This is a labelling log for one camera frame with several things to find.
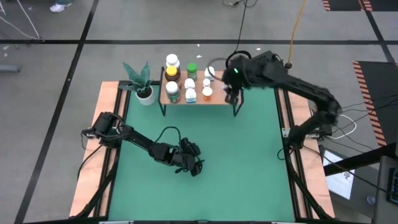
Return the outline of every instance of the white pot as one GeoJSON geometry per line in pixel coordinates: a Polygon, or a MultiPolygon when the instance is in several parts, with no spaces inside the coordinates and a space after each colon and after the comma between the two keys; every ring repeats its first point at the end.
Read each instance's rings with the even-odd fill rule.
{"type": "Polygon", "coordinates": [[[155,97],[154,89],[152,87],[150,87],[150,89],[152,90],[152,93],[147,98],[141,98],[136,93],[136,97],[138,98],[139,102],[144,106],[149,106],[155,102],[156,97],[155,97]]]}

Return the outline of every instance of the floor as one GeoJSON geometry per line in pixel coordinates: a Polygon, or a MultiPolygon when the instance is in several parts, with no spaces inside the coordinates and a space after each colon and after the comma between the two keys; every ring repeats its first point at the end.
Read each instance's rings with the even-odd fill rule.
{"type": "MultiPolygon", "coordinates": [[[[84,0],[60,14],[49,11],[51,1],[22,3],[45,41],[24,45],[29,38],[0,22],[0,63],[22,67],[18,74],[0,76],[0,221],[5,224],[68,217],[83,157],[80,131],[91,123],[101,82],[127,78],[122,62],[139,69],[148,60],[154,80],[170,53],[182,64],[205,68],[211,58],[235,49],[243,13],[242,5],[229,8],[221,0],[84,0]]],[[[272,50],[286,60],[300,4],[260,0],[247,9],[239,49],[252,55],[272,50]]],[[[7,15],[1,16],[34,35],[15,2],[3,6],[7,15]]],[[[328,12],[322,0],[308,0],[290,74],[329,88],[342,106],[362,102],[352,63],[398,60],[397,20],[394,12],[328,12]]],[[[222,63],[215,67],[222,69],[222,63]]],[[[353,119],[363,114],[345,113],[353,119]]],[[[357,125],[351,137],[377,148],[369,119],[357,125]]],[[[338,142],[369,150],[346,138],[338,142]]],[[[332,142],[324,145],[357,154],[332,142]]],[[[335,210],[343,220],[370,222],[342,205],[335,204],[335,210]]]]}

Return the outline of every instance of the green cap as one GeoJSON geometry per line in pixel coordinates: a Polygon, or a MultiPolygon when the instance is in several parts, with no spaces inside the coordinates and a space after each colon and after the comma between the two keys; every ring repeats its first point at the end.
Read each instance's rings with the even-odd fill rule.
{"type": "Polygon", "coordinates": [[[188,73],[195,73],[197,72],[197,65],[195,63],[189,63],[187,65],[187,71],[188,73]]]}

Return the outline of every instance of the potted plant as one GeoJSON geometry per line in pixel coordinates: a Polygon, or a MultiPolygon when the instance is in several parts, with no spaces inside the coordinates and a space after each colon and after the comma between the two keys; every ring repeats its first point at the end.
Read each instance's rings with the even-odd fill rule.
{"type": "Polygon", "coordinates": [[[131,90],[136,92],[136,96],[142,105],[148,106],[155,102],[154,89],[151,87],[149,80],[149,65],[148,61],[144,65],[139,75],[130,65],[123,63],[124,69],[129,75],[131,84],[119,86],[122,90],[131,90]]]}

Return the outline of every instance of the yellow cable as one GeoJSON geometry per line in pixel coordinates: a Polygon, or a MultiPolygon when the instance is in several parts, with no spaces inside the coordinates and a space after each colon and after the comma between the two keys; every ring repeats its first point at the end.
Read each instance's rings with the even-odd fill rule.
{"type": "Polygon", "coordinates": [[[301,5],[300,12],[298,12],[296,24],[294,24],[293,28],[293,33],[292,33],[292,38],[290,40],[290,50],[289,50],[289,59],[287,59],[287,63],[290,63],[290,58],[292,57],[292,52],[293,52],[293,40],[294,40],[294,34],[296,33],[297,25],[300,22],[301,15],[303,14],[304,6],[307,0],[303,0],[303,4],[301,5]]]}

